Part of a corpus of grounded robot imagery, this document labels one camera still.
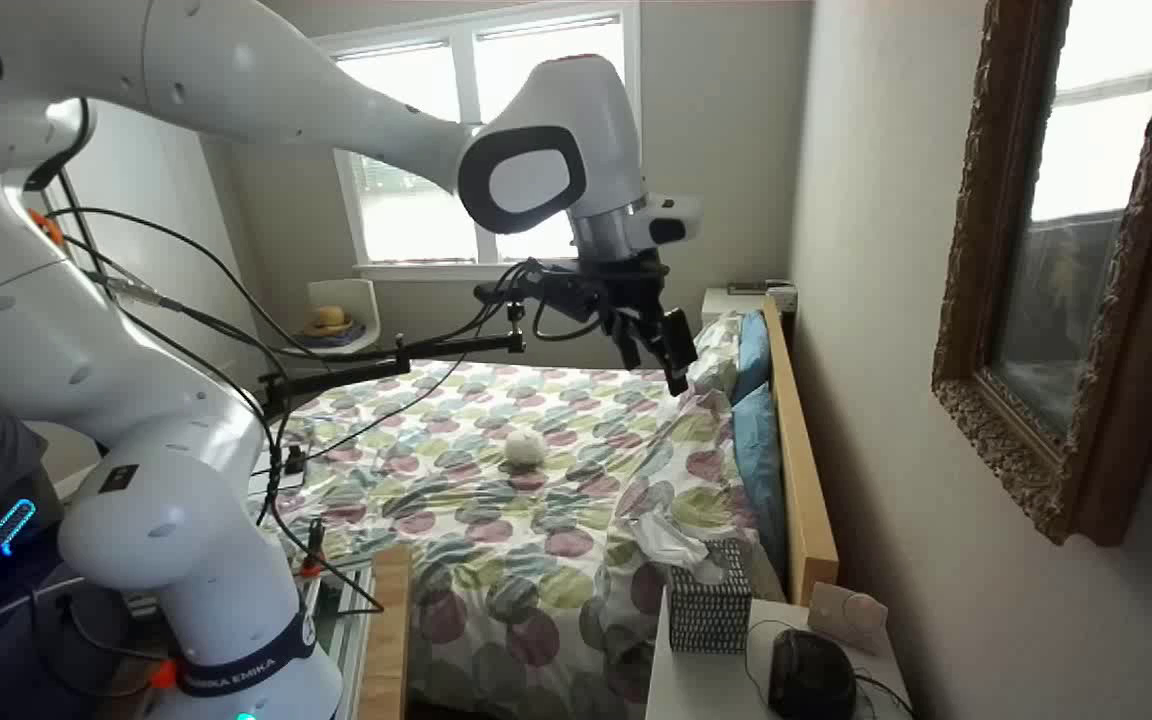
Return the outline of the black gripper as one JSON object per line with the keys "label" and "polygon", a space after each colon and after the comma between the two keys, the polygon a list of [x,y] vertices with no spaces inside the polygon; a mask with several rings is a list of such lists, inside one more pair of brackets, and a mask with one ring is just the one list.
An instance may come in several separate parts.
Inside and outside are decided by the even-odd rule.
{"label": "black gripper", "polygon": [[669,266],[661,258],[625,258],[591,266],[558,266],[547,277],[547,305],[568,320],[598,324],[616,338],[620,362],[640,369],[640,349],[658,353],[669,392],[689,388],[689,362],[696,359],[692,328],[685,315],[664,315]]}

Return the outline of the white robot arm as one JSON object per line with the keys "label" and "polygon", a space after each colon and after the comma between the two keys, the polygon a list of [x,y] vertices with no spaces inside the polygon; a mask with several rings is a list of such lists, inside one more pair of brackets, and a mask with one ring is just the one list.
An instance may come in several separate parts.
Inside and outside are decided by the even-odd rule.
{"label": "white robot arm", "polygon": [[23,206],[23,180],[79,129],[70,101],[244,138],[378,156],[462,196],[489,230],[568,216],[563,272],[628,362],[689,382],[689,320],[661,305],[661,246],[696,219],[646,186],[616,67],[531,67],[484,129],[357,82],[259,0],[0,0],[0,408],[94,435],[104,459],[59,521],[79,575],[161,598],[179,682],[147,720],[327,720],[340,666],[312,641],[277,541],[249,517],[266,424],[104,299]]}

